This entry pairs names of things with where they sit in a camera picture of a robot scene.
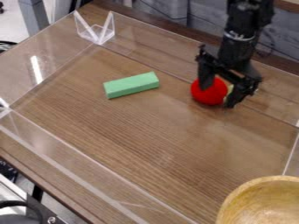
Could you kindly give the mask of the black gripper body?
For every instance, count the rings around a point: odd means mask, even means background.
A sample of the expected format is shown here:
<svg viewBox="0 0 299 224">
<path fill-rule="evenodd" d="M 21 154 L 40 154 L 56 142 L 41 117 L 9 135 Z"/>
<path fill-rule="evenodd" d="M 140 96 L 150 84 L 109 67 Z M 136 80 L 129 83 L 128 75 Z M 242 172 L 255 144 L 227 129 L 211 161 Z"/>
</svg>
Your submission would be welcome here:
<svg viewBox="0 0 299 224">
<path fill-rule="evenodd" d="M 215 78 L 219 75 L 232 85 L 236 85 L 240 82 L 246 82 L 251 87 L 250 95 L 256 92 L 259 84 L 262 82 L 262 75 L 252 67 L 250 62 L 240 63 L 235 66 L 226 65 L 220 61 L 220 59 L 216 58 L 212 53 L 207 51 L 206 45 L 202 45 L 199 47 L 199 54 L 196 55 L 195 60 L 198 62 L 198 74 L 200 63 L 207 63 L 215 67 Z"/>
</svg>

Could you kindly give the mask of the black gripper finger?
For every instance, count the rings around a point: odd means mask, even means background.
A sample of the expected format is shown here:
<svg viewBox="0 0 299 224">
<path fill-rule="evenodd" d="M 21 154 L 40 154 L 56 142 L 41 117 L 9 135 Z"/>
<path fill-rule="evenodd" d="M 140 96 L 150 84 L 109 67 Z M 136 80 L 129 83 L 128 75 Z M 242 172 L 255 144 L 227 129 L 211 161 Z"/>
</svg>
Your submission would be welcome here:
<svg viewBox="0 0 299 224">
<path fill-rule="evenodd" d="M 200 63 L 198 76 L 199 76 L 200 89 L 206 90 L 214 82 L 215 67 L 207 63 Z"/>
<path fill-rule="evenodd" d="M 232 109 L 250 95 L 251 87 L 246 82 L 228 87 L 228 94 L 224 100 L 224 107 Z"/>
</svg>

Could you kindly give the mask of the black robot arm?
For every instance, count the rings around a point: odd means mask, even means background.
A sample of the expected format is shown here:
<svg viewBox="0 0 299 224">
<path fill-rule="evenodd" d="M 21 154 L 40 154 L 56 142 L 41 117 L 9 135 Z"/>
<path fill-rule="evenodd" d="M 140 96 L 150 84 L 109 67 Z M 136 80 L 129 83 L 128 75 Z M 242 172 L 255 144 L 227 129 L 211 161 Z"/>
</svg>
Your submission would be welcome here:
<svg viewBox="0 0 299 224">
<path fill-rule="evenodd" d="M 232 109 L 254 95 L 263 80 L 252 67 L 260 34 L 275 15 L 275 0 L 228 0 L 228 20 L 216 54 L 199 47 L 195 57 L 198 79 L 191 84 L 192 99 L 206 105 Z"/>
</svg>

